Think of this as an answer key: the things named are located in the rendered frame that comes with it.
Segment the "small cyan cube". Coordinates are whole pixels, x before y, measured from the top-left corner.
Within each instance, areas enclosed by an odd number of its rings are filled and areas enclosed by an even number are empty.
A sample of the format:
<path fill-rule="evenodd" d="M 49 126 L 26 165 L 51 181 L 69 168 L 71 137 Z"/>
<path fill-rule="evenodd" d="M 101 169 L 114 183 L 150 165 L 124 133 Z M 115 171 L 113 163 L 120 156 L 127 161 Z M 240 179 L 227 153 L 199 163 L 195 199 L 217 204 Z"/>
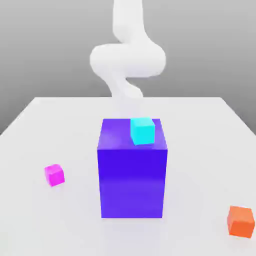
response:
<path fill-rule="evenodd" d="M 150 117 L 130 119 L 130 137 L 134 145 L 155 143 L 156 125 Z"/>

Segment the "small magenta cube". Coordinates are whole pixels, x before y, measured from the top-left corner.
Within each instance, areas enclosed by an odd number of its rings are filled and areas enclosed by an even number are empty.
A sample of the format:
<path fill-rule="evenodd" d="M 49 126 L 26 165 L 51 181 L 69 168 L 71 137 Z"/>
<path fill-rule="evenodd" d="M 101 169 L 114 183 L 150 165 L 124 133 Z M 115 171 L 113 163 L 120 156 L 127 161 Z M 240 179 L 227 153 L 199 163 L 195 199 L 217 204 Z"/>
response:
<path fill-rule="evenodd" d="M 59 164 L 53 164 L 44 168 L 45 178 L 51 186 L 57 186 L 65 182 L 64 171 Z"/>

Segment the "small orange cube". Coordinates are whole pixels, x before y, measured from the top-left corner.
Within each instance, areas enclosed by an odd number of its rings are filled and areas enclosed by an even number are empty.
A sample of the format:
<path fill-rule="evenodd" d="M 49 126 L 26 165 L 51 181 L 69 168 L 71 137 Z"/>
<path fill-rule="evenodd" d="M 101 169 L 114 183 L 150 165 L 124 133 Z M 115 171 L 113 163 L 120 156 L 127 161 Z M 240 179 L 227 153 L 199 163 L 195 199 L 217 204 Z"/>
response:
<path fill-rule="evenodd" d="M 250 239 L 253 235 L 255 224 L 251 208 L 233 205 L 229 207 L 227 216 L 229 235 Z"/>

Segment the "large purple box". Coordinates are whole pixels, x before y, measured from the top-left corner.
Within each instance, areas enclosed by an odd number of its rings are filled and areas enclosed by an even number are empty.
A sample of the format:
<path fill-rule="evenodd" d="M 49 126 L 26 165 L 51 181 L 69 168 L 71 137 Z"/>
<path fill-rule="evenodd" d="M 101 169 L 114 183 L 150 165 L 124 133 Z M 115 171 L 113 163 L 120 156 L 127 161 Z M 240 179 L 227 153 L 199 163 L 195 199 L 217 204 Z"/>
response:
<path fill-rule="evenodd" d="M 134 145 L 130 120 L 105 118 L 97 146 L 102 218 L 161 218 L 168 147 L 160 119 L 154 144 Z"/>

